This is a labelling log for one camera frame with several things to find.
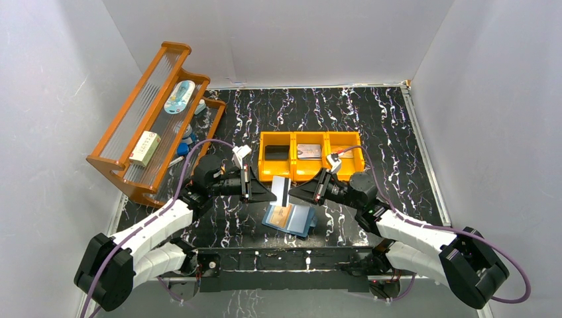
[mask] small box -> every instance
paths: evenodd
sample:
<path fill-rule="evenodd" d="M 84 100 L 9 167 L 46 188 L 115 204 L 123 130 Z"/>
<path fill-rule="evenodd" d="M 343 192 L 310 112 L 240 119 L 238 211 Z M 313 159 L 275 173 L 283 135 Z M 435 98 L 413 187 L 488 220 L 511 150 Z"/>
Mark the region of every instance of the small box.
<path fill-rule="evenodd" d="M 156 147 L 160 143 L 160 136 L 155 132 L 144 131 L 140 136 L 139 142 L 133 149 L 133 152 L 129 156 L 129 160 L 133 164 L 138 164 L 140 166 L 146 167 L 156 151 Z"/>

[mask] metal edge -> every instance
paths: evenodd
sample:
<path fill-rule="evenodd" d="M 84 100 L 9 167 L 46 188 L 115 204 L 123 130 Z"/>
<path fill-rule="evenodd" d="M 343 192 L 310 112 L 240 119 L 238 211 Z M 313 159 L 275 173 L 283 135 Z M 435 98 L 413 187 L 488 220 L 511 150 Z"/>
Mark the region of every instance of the metal edge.
<path fill-rule="evenodd" d="M 207 87 L 208 91 L 227 91 L 238 89 L 292 89 L 292 88 L 342 88 L 342 87 L 400 87 L 402 82 L 391 81 L 388 83 L 344 83 L 336 85 L 315 86 L 245 86 L 243 83 L 237 87 Z"/>
<path fill-rule="evenodd" d="M 121 197 L 117 202 L 117 206 L 115 208 L 115 215 L 113 216 L 113 218 L 111 218 L 111 222 L 109 222 L 109 227 L 107 228 L 107 236 L 110 236 L 113 233 L 117 232 L 117 226 L 119 226 L 119 220 L 121 220 L 123 209 L 125 208 L 125 204 L 127 204 L 128 200 L 129 198 L 122 193 Z M 76 318 L 80 318 L 80 312 L 82 312 L 82 308 L 84 308 L 86 297 L 87 295 L 83 293 L 82 298 L 80 299 L 80 304 L 78 306 L 78 311 L 76 312 Z M 95 309 L 95 302 L 91 302 L 86 311 L 86 317 L 89 317 L 93 313 L 94 309 Z"/>
<path fill-rule="evenodd" d="M 476 312 L 478 313 L 478 318 L 494 318 L 489 303 L 487 303 L 484 308 L 477 309 Z"/>
<path fill-rule="evenodd" d="M 111 222 L 109 223 L 109 228 L 107 229 L 107 236 L 113 235 L 117 232 L 117 227 L 119 226 L 121 215 L 123 214 L 125 204 L 127 204 L 128 201 L 129 198 L 122 193 L 121 198 L 119 199 L 119 203 L 117 204 L 117 208 L 115 210 L 115 215 L 113 216 Z"/>
<path fill-rule="evenodd" d="M 418 145 L 420 146 L 421 159 L 425 164 L 425 171 L 429 177 L 429 184 L 431 184 L 433 195 L 435 196 L 435 201 L 437 202 L 437 209 L 439 210 L 439 215 L 441 216 L 441 222 L 443 222 L 443 226 L 445 227 L 451 226 L 451 219 L 449 218 L 449 214 L 443 200 L 443 195 L 441 194 L 441 189 L 437 184 L 435 172 L 433 171 L 433 166 L 431 165 L 431 160 L 429 159 L 429 153 L 427 152 L 425 142 L 423 141 L 422 131 L 420 130 L 420 125 L 418 124 L 416 110 L 414 103 L 412 102 L 412 97 L 410 96 L 410 91 L 408 90 L 408 86 L 404 84 L 400 86 L 400 89 L 402 90 L 402 96 L 404 97 L 404 102 L 406 103 L 406 109 L 408 110 L 408 114 L 410 116 L 410 122 L 414 128 L 414 134 L 416 135 Z"/>

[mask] orange wooden shelf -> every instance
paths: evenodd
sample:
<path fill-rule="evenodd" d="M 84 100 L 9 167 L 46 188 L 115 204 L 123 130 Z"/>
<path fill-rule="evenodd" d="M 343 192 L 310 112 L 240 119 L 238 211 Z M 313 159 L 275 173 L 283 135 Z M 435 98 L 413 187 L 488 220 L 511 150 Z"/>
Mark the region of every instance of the orange wooden shelf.
<path fill-rule="evenodd" d="M 86 160 L 118 187 L 131 201 L 162 207 L 165 202 L 153 198 L 201 99 L 209 108 L 217 109 L 213 124 L 207 134 L 211 138 L 226 104 L 203 97 L 210 79 L 182 68 L 191 48 L 186 44 L 164 42 L 140 78 L 139 82 L 113 119 L 101 140 Z M 171 115 L 164 104 L 179 81 L 191 80 L 196 88 L 185 114 Z M 156 152 L 147 167 L 129 162 L 129 154 L 143 131 L 158 133 L 161 137 Z M 197 160 L 205 155 L 209 145 L 202 147 Z"/>

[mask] white connector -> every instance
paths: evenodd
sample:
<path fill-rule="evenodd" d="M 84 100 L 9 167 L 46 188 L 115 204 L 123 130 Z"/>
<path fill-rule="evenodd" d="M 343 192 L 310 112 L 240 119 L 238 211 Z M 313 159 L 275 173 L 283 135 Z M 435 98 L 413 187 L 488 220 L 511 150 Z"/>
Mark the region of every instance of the white connector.
<path fill-rule="evenodd" d="M 252 152 L 252 149 L 248 145 L 244 145 L 242 147 L 234 147 L 232 148 L 232 152 L 234 155 L 232 156 L 232 160 L 238 169 L 242 169 L 242 162 L 243 158 Z"/>
<path fill-rule="evenodd" d="M 326 156 L 326 159 L 330 163 L 331 171 L 333 174 L 337 174 L 339 169 L 341 168 L 341 159 L 339 158 L 338 154 L 329 154 Z"/>

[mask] card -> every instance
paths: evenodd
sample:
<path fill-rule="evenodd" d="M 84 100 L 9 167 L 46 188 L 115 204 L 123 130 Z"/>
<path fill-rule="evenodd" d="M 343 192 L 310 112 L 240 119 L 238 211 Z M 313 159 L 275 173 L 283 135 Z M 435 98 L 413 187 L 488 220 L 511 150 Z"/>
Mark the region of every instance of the card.
<path fill-rule="evenodd" d="M 280 176 L 273 176 L 271 182 L 271 193 L 273 193 L 277 200 L 271 201 L 271 205 L 279 205 L 286 207 L 289 204 L 289 189 L 291 188 L 291 179 L 283 178 Z"/>
<path fill-rule="evenodd" d="M 287 225 L 287 220 L 289 219 L 289 215 L 291 215 L 291 210 L 293 208 L 293 205 L 289 204 L 287 207 L 280 207 L 276 205 L 272 207 L 273 207 L 273 211 L 269 216 L 268 223 L 276 227 L 284 228 Z"/>
<path fill-rule="evenodd" d="M 301 160 L 320 160 L 322 147 L 319 144 L 297 144 L 297 158 Z"/>

